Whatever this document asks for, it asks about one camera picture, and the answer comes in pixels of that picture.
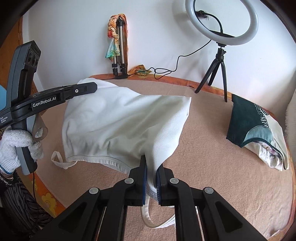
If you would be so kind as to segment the left hand white glove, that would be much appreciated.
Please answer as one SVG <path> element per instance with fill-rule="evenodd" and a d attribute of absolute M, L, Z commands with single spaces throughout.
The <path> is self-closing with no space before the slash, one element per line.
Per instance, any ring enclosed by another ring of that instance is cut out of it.
<path fill-rule="evenodd" d="M 24 130 L 12 130 L 8 126 L 1 138 L 1 169 L 11 175 L 21 163 L 16 148 L 28 147 L 33 159 L 44 157 L 42 144 L 33 139 L 32 135 Z"/>

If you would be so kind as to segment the left forearm striped sleeve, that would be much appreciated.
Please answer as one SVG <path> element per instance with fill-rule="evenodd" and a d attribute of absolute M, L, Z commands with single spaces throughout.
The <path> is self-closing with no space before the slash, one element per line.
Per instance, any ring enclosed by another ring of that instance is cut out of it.
<path fill-rule="evenodd" d="M 8 175 L 1 170 L 1 202 L 14 220 L 29 232 L 37 233 L 53 220 L 27 190 L 17 172 Z"/>

